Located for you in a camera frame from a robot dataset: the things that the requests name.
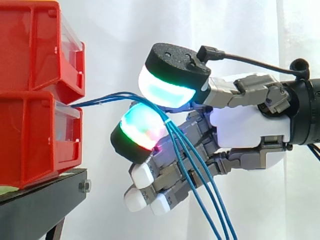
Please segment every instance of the white backdrop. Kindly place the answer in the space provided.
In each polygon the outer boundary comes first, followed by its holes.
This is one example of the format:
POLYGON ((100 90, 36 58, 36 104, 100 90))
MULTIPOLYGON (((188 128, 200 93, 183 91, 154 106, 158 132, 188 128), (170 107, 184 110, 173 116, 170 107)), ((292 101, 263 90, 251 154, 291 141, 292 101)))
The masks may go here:
MULTIPOLYGON (((312 76, 320 76, 319 8, 311 0, 59 2, 86 44, 86 100, 118 91, 140 93, 138 75, 157 42, 194 50, 209 45, 282 67, 304 57, 312 76)), ((261 71, 228 60, 210 67, 214 76, 261 71)), ((110 133, 128 106, 116 102, 84 110, 82 167, 88 168, 92 192, 67 216, 62 240, 214 239, 192 196, 161 217, 149 208, 127 211, 123 193, 132 184, 130 163, 114 152, 110 133)), ((184 116, 173 119, 179 124, 184 116)), ((271 169, 233 170, 215 179, 240 240, 320 238, 320 163, 306 147, 295 147, 285 163, 271 169)), ((218 226, 209 198, 204 189, 200 192, 218 226)))

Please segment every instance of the screw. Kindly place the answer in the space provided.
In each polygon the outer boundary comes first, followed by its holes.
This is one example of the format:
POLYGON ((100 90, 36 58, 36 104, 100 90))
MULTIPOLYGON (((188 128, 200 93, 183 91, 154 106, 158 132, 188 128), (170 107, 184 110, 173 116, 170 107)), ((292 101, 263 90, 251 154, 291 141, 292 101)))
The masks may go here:
POLYGON ((80 190, 80 192, 82 192, 82 193, 90 193, 90 191, 91 191, 91 180, 89 180, 89 179, 86 179, 86 180, 84 180, 83 182, 80 182, 79 183, 79 190, 80 190))
POLYGON ((292 151, 294 149, 294 146, 292 144, 287 144, 285 147, 288 151, 292 151))

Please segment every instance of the cable connector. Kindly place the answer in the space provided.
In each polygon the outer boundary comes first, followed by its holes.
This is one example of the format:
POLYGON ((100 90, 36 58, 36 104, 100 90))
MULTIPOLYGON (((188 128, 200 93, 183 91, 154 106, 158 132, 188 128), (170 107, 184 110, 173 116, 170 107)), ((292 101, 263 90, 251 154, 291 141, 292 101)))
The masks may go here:
POLYGON ((196 57, 201 62, 207 63, 209 60, 223 60, 226 57, 226 53, 215 47, 201 46, 196 57))

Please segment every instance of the cable bundle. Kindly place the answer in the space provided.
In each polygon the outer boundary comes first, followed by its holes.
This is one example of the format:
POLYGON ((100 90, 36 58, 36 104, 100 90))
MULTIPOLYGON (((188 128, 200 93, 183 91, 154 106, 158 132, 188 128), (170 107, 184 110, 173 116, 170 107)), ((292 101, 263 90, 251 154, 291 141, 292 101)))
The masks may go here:
POLYGON ((110 94, 110 95, 106 95, 104 97, 100 97, 100 98, 97 98, 97 99, 93 99, 93 100, 89 100, 89 101, 86 101, 86 102, 82 102, 82 103, 78 103, 78 104, 74 104, 72 105, 71 107, 89 107, 89 106, 94 106, 94 105, 100 105, 100 104, 104 104, 104 103, 109 103, 109 102, 114 102, 114 101, 120 101, 120 100, 132 100, 132 101, 137 101, 137 102, 140 102, 140 103, 143 103, 145 104, 146 106, 150 107, 151 109, 153 109, 156 113, 158 113, 161 117, 161 119, 163 120, 164 122, 164 125, 169 133, 169 136, 171 138, 171 141, 172 141, 172 144, 173 144, 173 149, 174 149, 174 152, 176 154, 176 157, 178 159, 178 164, 180 166, 180 169, 182 170, 182 173, 184 175, 184 177, 186 178, 187 182, 189 183, 190 187, 191 187, 191 190, 198 202, 198 204, 200 205, 206 219, 208 220, 215 236, 217 237, 217 239, 221 240, 221 236, 213 222, 213 220, 211 219, 206 207, 204 206, 199 194, 198 194, 198 191, 194 185, 194 183, 192 182, 186 168, 185 168, 185 165, 182 161, 182 158, 180 156, 180 153, 179 153, 179 149, 178 149, 178 144, 176 141, 179 142, 179 144, 182 146, 186 156, 188 157, 192 167, 194 168, 195 172, 198 174, 199 178, 201 179, 203 185, 205 186, 205 189, 207 190, 211 200, 212 200, 212 203, 215 207, 215 210, 217 212, 217 215, 219 217, 219 220, 221 222, 221 225, 222 225, 222 228, 223 228, 223 232, 224 232, 224 236, 227 240, 230 239, 229 237, 229 234, 228 234, 228 230, 227 230, 227 227, 226 227, 226 224, 225 224, 225 221, 224 221, 224 218, 226 220, 226 223, 230 229, 230 232, 231 232, 231 235, 232 237, 237 240, 237 235, 236 235, 236 232, 234 230, 234 227, 230 221, 230 218, 228 216, 228 213, 227 213, 227 210, 226 210, 226 207, 224 205, 224 202, 222 200, 222 197, 219 193, 219 190, 218 190, 218 187, 213 179, 213 177, 211 176, 210 174, 210 171, 206 165, 206 163, 204 162, 204 160, 201 158, 201 156, 199 155, 199 153, 197 152, 197 150, 195 149, 195 147, 192 145, 192 143, 188 140, 188 138, 183 134, 183 132, 171 121, 171 119, 157 106, 155 105, 154 103, 150 102, 149 100, 143 98, 143 97, 140 97, 132 92, 117 92, 117 93, 113 93, 113 94, 110 94), (197 160, 200 162, 200 164, 202 165, 202 167, 204 168, 204 171, 206 173, 206 175, 208 176, 209 178, 209 181, 210 183, 212 184, 212 187, 213 187, 213 190, 218 198, 218 202, 220 204, 220 207, 222 209, 222 212, 223 212, 223 215, 224 215, 224 218, 221 214, 221 211, 220 211, 220 208, 218 206, 218 203, 215 199, 215 196, 213 195, 208 183, 205 181, 205 178, 203 177, 203 175, 201 174, 200 170, 197 168, 193 158, 191 157, 188 149, 187 149, 187 146, 191 149, 191 151, 194 153, 194 155, 196 156, 197 160))

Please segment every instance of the red plastic bin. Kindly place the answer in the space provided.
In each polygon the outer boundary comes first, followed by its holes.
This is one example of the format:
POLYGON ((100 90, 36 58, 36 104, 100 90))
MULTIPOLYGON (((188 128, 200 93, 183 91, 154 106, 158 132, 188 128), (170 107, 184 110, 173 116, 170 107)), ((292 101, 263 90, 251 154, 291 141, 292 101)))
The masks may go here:
POLYGON ((81 163, 82 111, 50 92, 0 92, 0 186, 23 189, 81 163))
POLYGON ((0 91, 85 95, 85 46, 55 1, 0 1, 0 91))

